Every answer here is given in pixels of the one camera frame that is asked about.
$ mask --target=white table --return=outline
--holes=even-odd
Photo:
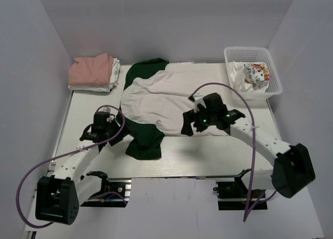
[[[83,129],[92,122],[96,109],[104,104],[119,107],[125,76],[131,66],[121,66],[119,85],[111,93],[75,91],[70,104],[66,124],[57,149],[57,155],[75,149]],[[225,64],[169,64],[173,71],[218,71],[221,82],[228,84]],[[222,93],[229,109],[237,108],[248,117],[244,105],[236,103],[230,90],[221,86],[207,86],[201,94],[214,91]],[[277,131],[266,101],[251,104],[255,122],[273,136]],[[127,136],[115,146],[107,145],[92,161],[87,172],[101,170],[110,178],[163,177],[163,176],[225,176],[235,175],[251,165],[251,148],[233,137],[165,137],[161,143],[162,158],[155,161],[138,161],[125,154],[132,137]],[[66,158],[57,161],[56,169]],[[270,169],[271,165],[261,155],[256,159],[256,169]]]
[[[126,72],[130,66],[122,66],[119,85],[110,94],[73,93],[66,124],[57,149],[57,155],[73,150],[82,130],[92,122],[95,110],[103,104],[119,106]],[[170,70],[217,70],[221,82],[227,83],[225,64],[170,64]],[[213,88],[201,91],[208,94]],[[237,108],[248,115],[242,105],[236,104],[229,90],[223,89],[223,101],[229,109]],[[266,101],[251,103],[256,123],[273,136],[277,131]],[[161,144],[162,159],[156,161],[137,161],[125,155],[131,138],[111,148],[107,146],[88,167],[101,170],[110,178],[161,177],[161,176],[214,176],[234,175],[250,167],[251,149],[232,137],[165,137]],[[57,167],[63,160],[57,161]],[[269,169],[271,165],[258,154],[256,169]],[[123,227],[125,209],[81,207],[80,213],[71,226],[53,224],[39,230],[36,239],[56,238],[122,238],[119,228]],[[218,211],[214,206],[197,208],[199,215],[198,234],[201,238],[315,238],[323,236],[307,188],[291,199],[276,196],[268,210],[254,210],[246,223],[242,222],[243,211]],[[34,203],[29,220],[36,224]]]

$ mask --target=folded clothes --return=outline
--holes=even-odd
[[[113,57],[107,53],[96,57],[76,57],[68,72],[70,86],[105,86],[111,77]]]
[[[86,90],[86,91],[95,91],[95,92],[110,92],[110,90],[118,84],[118,76],[120,71],[120,61],[117,58],[114,58],[111,70],[111,77],[108,84],[103,86],[71,86],[68,88],[70,90]]]

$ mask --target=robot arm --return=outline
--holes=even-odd
[[[205,97],[192,96],[195,108],[183,113],[182,134],[192,136],[191,124],[198,132],[215,125],[229,135],[252,146],[251,122],[238,110],[228,111],[217,93]],[[273,170],[254,172],[253,189],[277,190],[284,197],[292,197],[315,179],[309,152],[302,144],[292,146],[280,141],[263,130],[256,128],[256,151],[273,166]],[[249,170],[242,171],[235,182],[247,191],[250,181]]]
[[[94,123],[87,126],[80,138],[80,153],[71,155],[67,161],[50,177],[43,176],[37,184],[35,215],[39,220],[72,224],[76,219],[79,206],[94,194],[109,191],[107,174],[91,171],[83,175],[90,162],[106,145],[101,144],[85,150],[85,147],[111,138],[120,126],[111,119],[110,110],[96,112]],[[114,145],[127,135],[126,128],[114,140]]]

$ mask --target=gray wall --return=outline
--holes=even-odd
[[[0,234],[21,238],[15,193],[23,174],[50,158],[70,92],[71,58],[39,0],[0,0]],[[21,193],[27,214],[42,170]]]
[[[325,238],[333,238],[332,36],[333,0],[294,0],[268,47],[284,89],[270,102],[282,138],[309,149]]]
[[[70,56],[221,62],[267,47],[292,0],[41,0]]]

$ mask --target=white plastic basket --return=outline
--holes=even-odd
[[[239,94],[247,100],[264,100],[273,95],[279,95],[282,93],[282,85],[277,75],[274,62],[272,60],[270,52],[266,48],[259,47],[227,47],[224,49],[225,64],[227,67],[228,78],[230,87],[233,87],[230,74],[231,70],[229,62],[242,61],[242,62],[265,62],[267,69],[270,73],[270,84],[265,92],[239,92]],[[239,100],[239,97],[233,93],[233,97]]]

